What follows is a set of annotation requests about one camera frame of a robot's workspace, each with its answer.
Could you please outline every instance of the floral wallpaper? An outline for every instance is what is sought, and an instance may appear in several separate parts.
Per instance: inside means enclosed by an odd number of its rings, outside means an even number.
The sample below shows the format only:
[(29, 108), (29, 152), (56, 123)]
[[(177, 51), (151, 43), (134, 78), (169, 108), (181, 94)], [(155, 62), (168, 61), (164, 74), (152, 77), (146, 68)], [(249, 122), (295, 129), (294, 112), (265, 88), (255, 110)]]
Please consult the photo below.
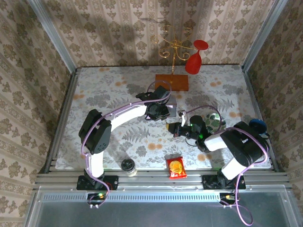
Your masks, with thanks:
[(0, 0), (0, 226), (21, 226), (69, 72), (25, 0)]
[(249, 69), (282, 169), (303, 213), (303, 2), (289, 0)]
[(192, 46), (208, 42), (203, 64), (240, 64), (264, 22), (274, 0), (43, 0), (57, 32), (77, 67), (168, 65), (158, 50), (167, 47), (161, 35)]

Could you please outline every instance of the chip bag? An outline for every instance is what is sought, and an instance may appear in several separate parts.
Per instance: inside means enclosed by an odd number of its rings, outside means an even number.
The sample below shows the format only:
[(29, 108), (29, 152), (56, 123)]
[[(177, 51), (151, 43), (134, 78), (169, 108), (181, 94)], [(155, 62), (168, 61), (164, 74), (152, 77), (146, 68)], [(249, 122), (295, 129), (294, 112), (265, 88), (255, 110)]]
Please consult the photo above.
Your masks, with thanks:
[(171, 158), (171, 159), (167, 159), (166, 161), (169, 167), (170, 179), (187, 177), (183, 165), (183, 157)]

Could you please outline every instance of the table surface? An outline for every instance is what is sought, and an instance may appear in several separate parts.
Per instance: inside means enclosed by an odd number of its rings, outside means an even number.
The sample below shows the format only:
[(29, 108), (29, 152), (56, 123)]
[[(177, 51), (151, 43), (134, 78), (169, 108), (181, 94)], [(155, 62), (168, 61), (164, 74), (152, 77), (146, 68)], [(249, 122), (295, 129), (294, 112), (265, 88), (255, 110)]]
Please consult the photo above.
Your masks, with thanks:
[[(155, 74), (170, 74), (171, 67), (110, 67), (82, 68), (73, 96), (67, 124), (60, 145), (56, 168), (83, 169), (85, 161), (80, 155), (79, 130), (92, 109), (108, 113), (129, 103), (135, 95), (145, 92), (155, 80)], [(184, 66), (177, 66), (175, 74), (187, 74)], [(200, 105), (215, 105), (231, 127), (239, 121), (256, 118), (244, 75), (236, 65), (202, 66), (197, 75), (189, 75), (188, 92), (172, 92), (177, 110), (191, 110)], [(198, 109), (190, 114), (214, 113), (211, 109)], [(220, 168), (232, 154), (228, 148), (205, 154), (197, 147), (185, 143), (184, 137), (173, 138), (166, 122), (179, 122), (178, 118), (164, 121), (146, 121), (144, 117), (132, 119), (111, 133), (110, 144), (104, 151), (104, 168), (120, 168), (123, 159), (131, 157), (137, 168), (164, 169), (165, 155), (180, 153), (185, 169)], [(270, 161), (253, 168), (270, 168)]]

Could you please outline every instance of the cable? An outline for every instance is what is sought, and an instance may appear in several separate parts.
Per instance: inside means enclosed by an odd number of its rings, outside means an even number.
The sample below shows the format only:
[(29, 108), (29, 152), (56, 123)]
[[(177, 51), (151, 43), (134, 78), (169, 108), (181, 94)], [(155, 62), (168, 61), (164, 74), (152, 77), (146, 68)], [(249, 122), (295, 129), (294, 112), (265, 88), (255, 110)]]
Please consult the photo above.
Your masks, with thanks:
[[(236, 193), (236, 190), (234, 191), (234, 193), (233, 193), (233, 194), (231, 194), (231, 195), (229, 195), (229, 196), (234, 196), (234, 195), (235, 195), (235, 193)], [(226, 198), (226, 196), (227, 196), (227, 195), (225, 195), (225, 196), (223, 196), (223, 197), (220, 197), (220, 199)]]
[(207, 186), (207, 187), (209, 187), (210, 189), (219, 189), (219, 183), (217, 182), (217, 183), (211, 183), (211, 184), (208, 184), (208, 183), (205, 183), (205, 185)]
[(110, 190), (113, 190), (113, 186), (110, 182), (106, 182), (106, 184), (110, 187)]
[[(236, 204), (229, 204), (229, 203), (227, 203), (227, 202), (225, 202), (225, 201), (223, 201), (223, 200), (221, 200), (220, 202), (221, 202), (221, 203), (224, 203), (226, 206), (229, 206), (229, 207), (234, 207), (234, 206), (236, 206)], [(253, 220), (252, 213), (250, 212), (249, 209), (247, 209), (246, 207), (241, 206), (241, 205), (238, 205), (238, 207), (242, 207), (243, 209), (245, 209), (245, 210), (250, 214), (250, 219)]]
[(264, 141), (266, 148), (267, 148), (267, 152), (269, 151), (269, 144), (267, 143), (267, 141)]
[(186, 139), (186, 137), (185, 137), (185, 142), (187, 143), (187, 145), (190, 145), (192, 147), (197, 147), (197, 145), (191, 145), (191, 144), (189, 144), (188, 141), (187, 141), (187, 139)]
[(139, 101), (139, 102), (134, 102), (134, 103), (130, 103), (130, 104), (127, 104), (127, 105), (124, 105), (118, 109), (115, 109), (113, 110), (112, 112), (109, 112), (107, 114), (105, 114), (104, 116), (100, 117), (93, 125), (92, 127), (90, 128), (90, 130), (88, 131), (88, 133), (86, 134), (83, 142), (82, 142), (82, 145), (81, 145), (81, 154), (85, 156), (85, 163), (86, 163), (86, 172), (88, 173), (88, 175), (94, 179), (95, 181), (103, 184), (107, 190), (107, 195), (106, 197), (104, 198), (103, 202), (101, 203), (101, 205), (105, 202), (105, 200), (108, 198), (108, 195), (109, 195), (109, 192), (110, 192), (110, 189), (108, 187), (108, 185), (106, 183), (104, 183), (103, 181), (99, 180), (98, 178), (94, 177), (92, 175), (92, 172), (91, 170), (89, 169), (89, 153), (84, 153), (84, 147), (85, 147), (85, 144), (86, 144), (86, 141), (87, 139), (89, 138), (91, 132), (94, 130), (94, 128), (100, 123), (101, 120), (103, 120), (104, 118), (106, 117), (109, 117), (109, 116), (112, 116), (114, 114), (117, 114), (117, 113), (120, 113), (124, 110), (127, 110), (130, 106), (136, 106), (136, 105), (140, 105), (140, 104), (145, 104), (145, 103), (153, 103), (153, 102), (159, 102), (159, 101), (163, 101), (163, 100), (166, 100), (170, 97), (170, 94), (171, 94), (171, 85), (169, 84), (169, 82), (165, 81), (165, 80), (156, 80), (154, 82), (152, 82), (149, 86), (148, 86), (148, 89), (147, 89), (147, 92), (148, 90), (150, 89), (150, 87), (154, 84), (154, 83), (157, 83), (157, 82), (164, 82), (166, 83), (168, 86), (169, 86), (169, 94), (164, 97), (164, 98), (160, 98), (160, 99), (154, 99), (154, 100), (147, 100), (147, 101)]
[(195, 110), (197, 110), (197, 109), (199, 109), (199, 108), (205, 108), (205, 107), (209, 107), (209, 108), (215, 110), (215, 111), (219, 114), (219, 117), (220, 117), (220, 124), (219, 124), (219, 128), (218, 128), (217, 131), (216, 131), (216, 132), (218, 132), (218, 131), (220, 130), (221, 126), (222, 126), (222, 117), (221, 117), (221, 114), (219, 113), (219, 111), (217, 110), (216, 107), (214, 107), (214, 106), (212, 106), (212, 105), (201, 105), (201, 106), (198, 106), (198, 107), (196, 107), (196, 108), (194, 108), (194, 109), (192, 109), (192, 110), (190, 110), (190, 111), (187, 111), (186, 113), (188, 114), (188, 113), (191, 113), (191, 112), (193, 112), (193, 111), (195, 111)]
[[(89, 198), (88, 204), (91, 205), (92, 200), (94, 197), (98, 197), (99, 199), (102, 199), (99, 195), (94, 195), (92, 194)], [(104, 200), (102, 202), (100, 202), (100, 204), (98, 204), (98, 206), (101, 206), (104, 203)]]
[[(236, 190), (235, 190), (235, 200), (236, 200), (236, 204), (234, 204), (233, 206), (236, 206), (237, 212), (238, 212), (238, 215), (239, 215), (239, 218), (241, 219), (241, 221), (242, 221), (245, 225), (247, 225), (247, 226), (252, 226), (252, 224), (253, 224), (253, 217), (252, 217), (251, 212), (250, 212), (246, 207), (241, 206), (241, 205), (238, 204), (238, 193), (239, 193), (238, 187), (239, 187), (240, 178), (241, 178), (241, 176), (243, 175), (243, 173), (245, 173), (245, 172), (246, 172), (250, 167), (252, 167), (253, 165), (255, 165), (255, 164), (262, 164), (262, 163), (265, 163), (265, 162), (267, 161), (267, 159), (268, 159), (268, 154), (267, 154), (267, 152), (268, 152), (268, 146), (266, 145), (266, 147), (267, 147), (267, 151), (266, 151), (266, 150), (264, 149), (264, 147), (260, 144), (259, 141), (257, 141), (252, 135), (250, 135), (248, 132), (246, 132), (246, 131), (244, 131), (244, 130), (242, 130), (242, 129), (238, 129), (238, 128), (235, 128), (235, 127), (230, 127), (230, 128), (227, 128), (226, 130), (236, 130), (236, 131), (238, 131), (238, 132), (243, 133), (244, 135), (246, 135), (247, 137), (249, 137), (250, 139), (252, 139), (252, 140), (260, 147), (261, 151), (264, 153), (264, 156), (265, 156), (264, 159), (263, 159), (262, 161), (253, 163), (253, 164), (251, 164), (250, 166), (248, 166), (247, 168), (245, 168), (245, 169), (238, 175), (237, 183), (236, 183)], [(241, 215), (241, 213), (240, 213), (239, 207), (242, 207), (242, 208), (244, 208), (245, 210), (247, 210), (247, 211), (249, 212), (249, 214), (250, 214), (250, 219), (251, 219), (251, 222), (250, 222), (250, 223), (247, 223), (246, 221), (244, 221), (244, 219), (243, 219), (243, 217), (242, 217), (242, 215)]]

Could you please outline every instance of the gold candelabra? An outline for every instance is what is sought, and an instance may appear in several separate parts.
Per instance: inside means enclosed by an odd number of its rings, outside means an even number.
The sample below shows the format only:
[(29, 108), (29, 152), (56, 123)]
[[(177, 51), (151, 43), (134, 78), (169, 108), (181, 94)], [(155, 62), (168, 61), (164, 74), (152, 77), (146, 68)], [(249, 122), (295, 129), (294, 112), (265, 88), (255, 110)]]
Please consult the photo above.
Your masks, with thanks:
[(167, 42), (169, 44), (169, 46), (165, 46), (165, 47), (162, 47), (159, 49), (159, 55), (162, 57), (162, 58), (168, 58), (170, 56), (170, 52), (169, 51), (165, 51), (165, 49), (167, 48), (173, 48), (173, 57), (172, 57), (172, 69), (171, 69), (171, 75), (174, 74), (175, 72), (175, 64), (176, 64), (176, 56), (183, 60), (183, 61), (186, 61), (189, 59), (190, 57), (190, 54), (188, 52), (184, 52), (183, 53), (183, 56), (181, 57), (178, 53), (178, 49), (179, 48), (184, 48), (184, 49), (190, 49), (190, 50), (197, 50), (196, 48), (190, 48), (190, 47), (186, 47), (186, 46), (183, 46), (182, 44), (188, 40), (191, 35), (193, 34), (192, 33), (192, 30), (191, 28), (189, 27), (186, 27), (185, 28), (185, 33), (187, 33), (186, 35), (186, 39), (180, 41), (176, 38), (176, 30), (174, 28), (174, 26), (171, 26), (171, 25), (166, 25), (164, 27), (162, 27), (162, 29), (165, 31), (165, 32), (168, 32), (169, 31), (169, 28), (172, 28), (173, 29), (173, 32), (174, 32), (174, 39), (172, 41), (168, 41), (167, 39), (165, 39), (164, 37), (162, 37), (161, 35), (152, 35), (151, 36), (151, 42), (157, 44), (159, 42), (159, 39), (157, 38), (160, 37), (161, 39), (163, 39), (165, 42)]

